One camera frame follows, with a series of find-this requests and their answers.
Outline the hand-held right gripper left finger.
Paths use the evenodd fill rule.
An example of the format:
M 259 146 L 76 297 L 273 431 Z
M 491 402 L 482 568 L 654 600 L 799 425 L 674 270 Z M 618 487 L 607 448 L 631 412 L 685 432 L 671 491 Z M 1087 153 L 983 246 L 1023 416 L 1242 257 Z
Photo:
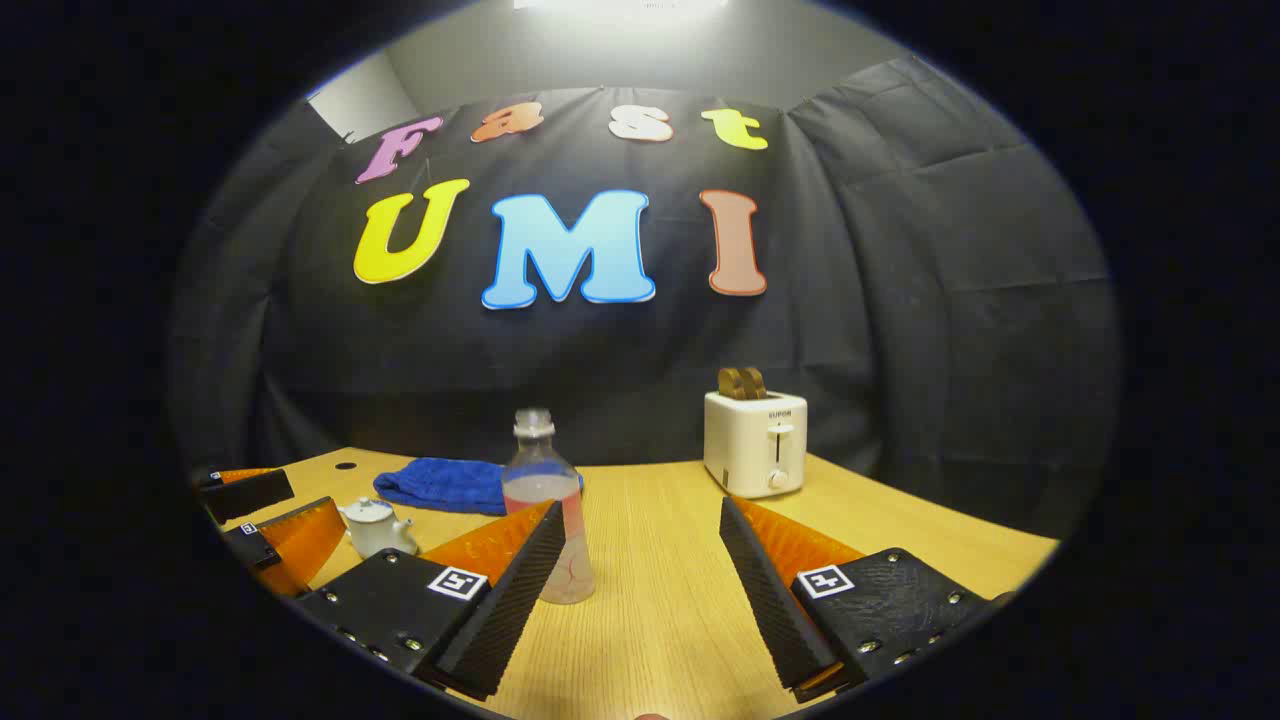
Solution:
M 564 546 L 543 501 L 425 553 L 381 550 L 302 594 L 317 626 L 429 685 L 495 694 Z

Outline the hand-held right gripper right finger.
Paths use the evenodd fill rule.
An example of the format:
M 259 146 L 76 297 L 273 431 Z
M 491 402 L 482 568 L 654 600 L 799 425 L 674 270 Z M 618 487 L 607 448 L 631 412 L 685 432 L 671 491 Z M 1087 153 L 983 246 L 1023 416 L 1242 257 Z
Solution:
M 901 547 L 863 553 L 740 497 L 723 500 L 719 537 L 797 702 L 918 664 L 1011 598 L 978 594 Z

